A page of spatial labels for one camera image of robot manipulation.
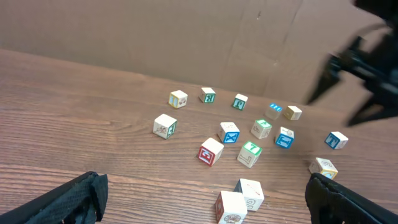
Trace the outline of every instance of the beige wall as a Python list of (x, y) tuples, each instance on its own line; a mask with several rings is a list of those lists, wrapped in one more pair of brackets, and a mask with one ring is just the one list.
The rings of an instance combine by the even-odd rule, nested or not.
[[(349, 0), (0, 0), (0, 47), (301, 102), (374, 22)], [(345, 79), (319, 105), (352, 110), (366, 92)]]

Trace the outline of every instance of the wooden table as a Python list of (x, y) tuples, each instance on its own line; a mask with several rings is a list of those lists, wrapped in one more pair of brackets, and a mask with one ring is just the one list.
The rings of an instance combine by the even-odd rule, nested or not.
[[(167, 104), (174, 90), (188, 94), (187, 106)], [(240, 111), (231, 107), (236, 93), (216, 89), (215, 103), (203, 104), (199, 92), (198, 85), (0, 50), (0, 213), (93, 170), (109, 177), (103, 223), (215, 223), (218, 193), (239, 178), (260, 181), (266, 195), (245, 223), (309, 223), (304, 190), (315, 157), (334, 163), (337, 182), (398, 212), (398, 119), (347, 129), (348, 114), (300, 106), (300, 120), (281, 116), (258, 140), (249, 132), (254, 120), (269, 103), (288, 102), (249, 95)], [(152, 134), (162, 113), (178, 120), (168, 140)], [(235, 122), (241, 135), (208, 167), (196, 154), (208, 137), (218, 139), (222, 121)], [(295, 131), (289, 150), (273, 142), (279, 126)], [(345, 148), (324, 143), (330, 131), (349, 137)], [(252, 169), (236, 160), (247, 140), (264, 149)]]

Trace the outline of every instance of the wood grain surface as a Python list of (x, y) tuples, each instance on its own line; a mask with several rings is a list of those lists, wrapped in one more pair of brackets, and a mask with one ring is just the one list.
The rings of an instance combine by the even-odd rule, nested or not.
[[(174, 90), (187, 106), (167, 104)], [(398, 213), (397, 119), (347, 129), (348, 114), (298, 105), (298, 121), (270, 121), (258, 140), (254, 120), (269, 103), (289, 103), (249, 95), (240, 111), (237, 93), (215, 90), (215, 103), (203, 104), (198, 85), (0, 50), (0, 214), (93, 170), (109, 175), (103, 223), (215, 223), (218, 193), (239, 178), (259, 181), (266, 196), (245, 223), (310, 223), (304, 190), (315, 157), (332, 161), (337, 182)], [(162, 113), (178, 120), (168, 140), (152, 134)], [(241, 135), (208, 167), (196, 154), (222, 121)], [(274, 144), (279, 126), (295, 131), (289, 150)], [(343, 149), (324, 143), (330, 131), (349, 138)], [(248, 140), (263, 147), (252, 169), (236, 160)]]

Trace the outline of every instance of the plain block face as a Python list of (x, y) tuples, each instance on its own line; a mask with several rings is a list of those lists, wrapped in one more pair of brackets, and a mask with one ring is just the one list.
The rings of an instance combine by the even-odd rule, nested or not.
[(282, 112), (281, 106), (275, 103), (271, 103), (268, 109), (266, 110), (266, 116), (270, 119), (276, 120), (281, 114), (281, 112)]
[(348, 142), (348, 138), (338, 131), (331, 132), (325, 140), (332, 149), (341, 149)]
[(166, 114), (162, 114), (155, 119), (153, 133), (164, 139), (168, 139), (174, 134), (176, 125), (176, 119)]
[(286, 111), (284, 113), (285, 117), (289, 120), (296, 121), (301, 117), (301, 114), (303, 113), (302, 110), (300, 110), (296, 106), (288, 106), (286, 108)]
[(236, 184), (234, 192), (241, 192), (243, 194), (246, 208), (249, 211), (259, 210), (264, 201), (264, 194), (262, 193), (261, 184), (258, 181), (240, 179)]
[(262, 148), (248, 141), (243, 145), (237, 160), (248, 168), (251, 168), (257, 162), (261, 152)]
[(207, 139), (199, 148), (198, 159), (212, 166), (221, 157), (224, 145), (214, 140)]
[(246, 202), (240, 192), (221, 191), (215, 207), (218, 224), (240, 224), (248, 214)]
[(315, 158), (308, 169), (311, 173), (317, 172), (332, 180), (338, 173), (336, 167), (330, 160), (322, 158)]
[(248, 97), (241, 95), (241, 94), (237, 94), (235, 96), (235, 100), (232, 103), (232, 107), (236, 108), (238, 110), (243, 110), (244, 106), (246, 105), (246, 102), (248, 101)]
[(259, 119), (254, 122), (254, 125), (251, 129), (251, 133), (258, 139), (262, 139), (268, 137), (271, 128), (272, 125), (270, 123), (268, 123), (264, 119)]
[(233, 122), (221, 122), (218, 136), (223, 143), (236, 143), (240, 131)]
[(288, 149), (293, 144), (293, 141), (294, 141), (294, 132), (287, 128), (280, 127), (279, 132), (275, 138), (275, 143), (280, 147)]
[(204, 87), (201, 89), (199, 98), (204, 103), (214, 103), (216, 92), (212, 88)]
[(173, 91), (169, 96), (169, 104), (174, 108), (180, 108), (187, 104), (188, 95), (181, 90)]

